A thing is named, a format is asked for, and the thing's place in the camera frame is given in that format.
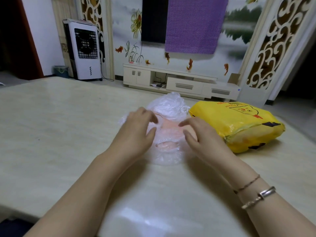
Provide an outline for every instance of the television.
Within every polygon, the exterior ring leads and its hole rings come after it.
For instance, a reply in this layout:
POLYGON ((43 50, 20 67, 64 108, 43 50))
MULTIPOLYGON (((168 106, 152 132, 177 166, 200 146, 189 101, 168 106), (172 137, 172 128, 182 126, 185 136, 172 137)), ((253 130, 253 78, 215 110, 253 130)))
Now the television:
POLYGON ((143 0, 142 41, 166 42, 169 0, 143 0))

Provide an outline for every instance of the person's left hand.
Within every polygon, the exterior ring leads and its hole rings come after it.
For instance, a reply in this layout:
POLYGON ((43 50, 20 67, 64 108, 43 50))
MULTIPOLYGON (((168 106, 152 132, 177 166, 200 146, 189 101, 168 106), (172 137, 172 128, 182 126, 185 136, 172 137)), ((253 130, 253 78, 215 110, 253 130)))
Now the person's left hand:
POLYGON ((158 119, 152 111, 140 107, 137 111, 130 112, 108 150, 120 155, 129 163, 136 161, 151 147, 154 141, 157 128, 152 128, 146 134, 149 122, 158 123, 158 119))

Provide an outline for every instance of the yellow bag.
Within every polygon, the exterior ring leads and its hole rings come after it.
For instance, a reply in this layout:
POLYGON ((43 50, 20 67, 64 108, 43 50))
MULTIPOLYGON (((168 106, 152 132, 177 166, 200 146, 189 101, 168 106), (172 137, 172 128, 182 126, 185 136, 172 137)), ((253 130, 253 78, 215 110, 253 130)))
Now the yellow bag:
POLYGON ((269 111, 241 102, 199 101, 189 113, 214 127, 235 153, 258 149, 285 131, 269 111))

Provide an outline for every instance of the bracelet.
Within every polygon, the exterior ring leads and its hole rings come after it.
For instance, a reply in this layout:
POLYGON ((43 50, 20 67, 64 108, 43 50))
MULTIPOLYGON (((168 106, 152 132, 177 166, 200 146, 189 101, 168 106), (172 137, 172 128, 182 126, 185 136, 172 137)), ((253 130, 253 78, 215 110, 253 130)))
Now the bracelet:
POLYGON ((244 204, 241 208, 243 210, 247 209, 250 206, 255 205, 256 203, 258 203, 260 200, 264 200, 266 197, 268 197, 269 195, 272 195, 276 192, 276 188, 274 186, 270 187, 269 189, 262 191, 258 194, 258 198, 256 198, 255 200, 249 201, 246 204, 244 204))
POLYGON ((260 178, 260 175, 258 175, 253 181, 249 182, 247 185, 245 185, 244 187, 234 191, 235 194, 238 194, 239 191, 243 191, 244 189, 246 189, 247 187, 249 187, 253 182, 255 182, 257 179, 260 178))

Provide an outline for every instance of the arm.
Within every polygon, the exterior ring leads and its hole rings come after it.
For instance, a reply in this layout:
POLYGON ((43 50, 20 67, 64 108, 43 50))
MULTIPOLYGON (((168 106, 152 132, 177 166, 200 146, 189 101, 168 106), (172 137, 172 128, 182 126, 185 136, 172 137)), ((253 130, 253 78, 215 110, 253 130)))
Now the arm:
MULTIPOLYGON (((197 135, 196 140, 188 131, 184 131, 188 145, 198 157, 222 174, 233 189, 242 188, 258 176, 232 153, 215 129, 204 120, 190 118, 179 124, 185 125, 191 125, 197 135)), ((259 178, 240 191, 238 197, 242 203, 246 203, 268 188, 270 185, 259 178)), ((277 193, 247 208, 247 213, 261 237, 316 236, 315 225, 277 193)))
POLYGON ((152 145, 156 116, 143 107, 131 112, 110 147, 97 156, 60 200, 25 237, 87 237, 97 234, 116 180, 152 145))

